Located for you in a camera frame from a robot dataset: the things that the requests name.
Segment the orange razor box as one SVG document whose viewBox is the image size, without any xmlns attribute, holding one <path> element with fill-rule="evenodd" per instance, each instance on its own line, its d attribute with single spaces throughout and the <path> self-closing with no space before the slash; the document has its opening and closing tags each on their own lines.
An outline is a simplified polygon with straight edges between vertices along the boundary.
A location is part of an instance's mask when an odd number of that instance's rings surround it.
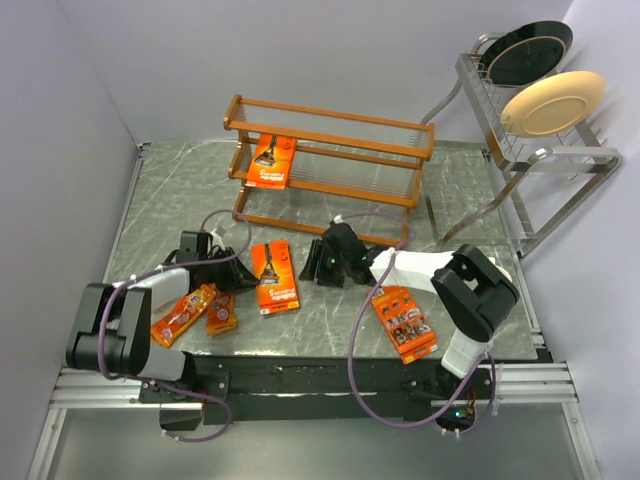
<svg viewBox="0 0 640 480">
<path fill-rule="evenodd" d="M 261 134 L 255 148 L 246 185 L 269 190 L 288 186 L 297 140 L 290 137 Z"/>
<path fill-rule="evenodd" d="M 436 334 L 407 288 L 378 288 L 371 305 L 404 364 L 438 350 Z"/>
<path fill-rule="evenodd" d="M 251 247 L 253 273 L 258 279 L 256 298 L 263 316 L 300 308 L 296 276 L 286 240 Z"/>
</svg>

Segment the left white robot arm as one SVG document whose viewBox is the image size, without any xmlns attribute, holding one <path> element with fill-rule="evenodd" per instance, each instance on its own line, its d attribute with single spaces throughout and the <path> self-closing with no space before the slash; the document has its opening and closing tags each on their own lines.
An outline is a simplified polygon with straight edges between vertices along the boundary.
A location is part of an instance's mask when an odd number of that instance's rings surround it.
<svg viewBox="0 0 640 480">
<path fill-rule="evenodd" d="M 152 344 L 152 313 L 205 286 L 221 293 L 253 289 L 258 278 L 226 247 L 217 232 L 184 231 L 179 247 L 156 269 L 124 282 L 90 283 L 81 295 L 66 346 L 68 367 L 163 381 L 172 399 L 184 402 L 198 390 L 192 354 Z"/>
</svg>

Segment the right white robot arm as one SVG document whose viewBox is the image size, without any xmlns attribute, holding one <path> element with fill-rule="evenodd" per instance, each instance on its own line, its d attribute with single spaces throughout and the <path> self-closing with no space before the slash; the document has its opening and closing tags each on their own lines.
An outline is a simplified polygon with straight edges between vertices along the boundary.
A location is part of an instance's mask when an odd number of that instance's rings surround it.
<svg viewBox="0 0 640 480">
<path fill-rule="evenodd" d="M 439 390 L 449 398 L 472 387 L 473 363 L 520 299 L 508 272 L 474 245 L 436 253 L 368 247 L 349 224 L 333 221 L 312 241 L 299 279 L 341 287 L 346 278 L 378 285 L 378 292 L 409 287 L 439 297 L 455 325 L 437 375 Z"/>
</svg>

